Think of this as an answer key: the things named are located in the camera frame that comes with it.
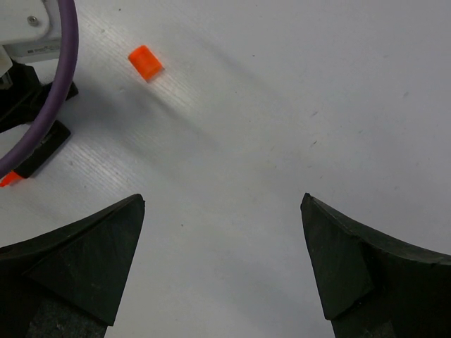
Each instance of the orange object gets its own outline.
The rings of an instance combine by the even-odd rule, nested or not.
[[[147,46],[140,46],[136,48],[129,56],[128,60],[136,68],[138,73],[149,81],[155,74],[163,69],[163,65],[158,61],[154,54],[147,48]]]
[[[0,182],[0,188],[4,188],[11,183],[14,183],[15,181],[23,180],[23,177],[19,176],[19,174],[11,171],[7,176],[3,178],[3,180]]]

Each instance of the purple cable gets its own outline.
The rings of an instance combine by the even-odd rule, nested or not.
[[[72,84],[78,57],[78,19],[73,0],[58,0],[61,17],[61,52],[54,83],[45,104],[22,139],[0,159],[0,178],[17,168],[49,132]]]

